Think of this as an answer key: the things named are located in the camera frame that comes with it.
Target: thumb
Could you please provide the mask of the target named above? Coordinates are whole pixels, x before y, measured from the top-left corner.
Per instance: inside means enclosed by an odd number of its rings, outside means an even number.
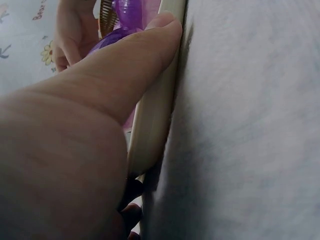
[[[181,23],[171,13],[161,13],[147,30],[104,47],[31,88],[96,109],[122,125],[171,63],[181,35]]]

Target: fingernail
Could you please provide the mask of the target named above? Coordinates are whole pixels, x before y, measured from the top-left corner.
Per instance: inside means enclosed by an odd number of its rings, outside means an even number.
[[[165,27],[168,24],[172,23],[175,19],[175,16],[171,12],[163,11],[154,19],[152,19],[151,22],[149,22],[145,30]]]

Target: skin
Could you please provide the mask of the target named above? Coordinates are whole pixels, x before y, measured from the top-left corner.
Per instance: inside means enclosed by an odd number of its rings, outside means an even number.
[[[0,98],[0,239],[127,239],[141,210],[125,206],[141,189],[127,183],[122,124],[181,34],[162,13],[148,30]]]

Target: yellow flower print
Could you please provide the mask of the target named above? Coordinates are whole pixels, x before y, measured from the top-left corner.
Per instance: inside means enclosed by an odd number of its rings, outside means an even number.
[[[44,62],[45,65],[47,66],[54,62],[53,56],[52,56],[52,48],[53,48],[52,42],[53,41],[51,41],[49,45],[46,45],[44,47],[44,51],[41,52],[41,56],[43,56],[42,62]]]

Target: finger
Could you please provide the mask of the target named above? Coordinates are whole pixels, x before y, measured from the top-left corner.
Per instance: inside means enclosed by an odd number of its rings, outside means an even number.
[[[142,217],[142,210],[137,204],[130,203],[120,214],[123,217],[126,234],[129,236],[131,230],[139,223]]]
[[[124,195],[121,203],[119,204],[118,211],[123,210],[134,199],[141,196],[144,192],[144,185],[136,179],[129,179],[126,183]]]
[[[62,46],[62,50],[70,66],[81,61],[79,48],[73,40],[67,40]]]
[[[55,45],[55,42],[53,42],[52,52],[53,52],[53,62],[58,72],[62,72],[63,70],[67,69],[67,66],[69,65],[68,60],[66,59],[66,56],[62,51],[62,49]]]
[[[140,235],[134,231],[130,232],[128,240],[140,240]]]
[[[109,45],[33,88],[96,109],[123,125],[179,47],[182,26],[171,13],[159,14],[149,26],[157,27]]]
[[[55,66],[59,73],[62,72],[63,70],[66,70],[68,65],[69,63],[65,56],[61,56],[57,58],[55,61]]]

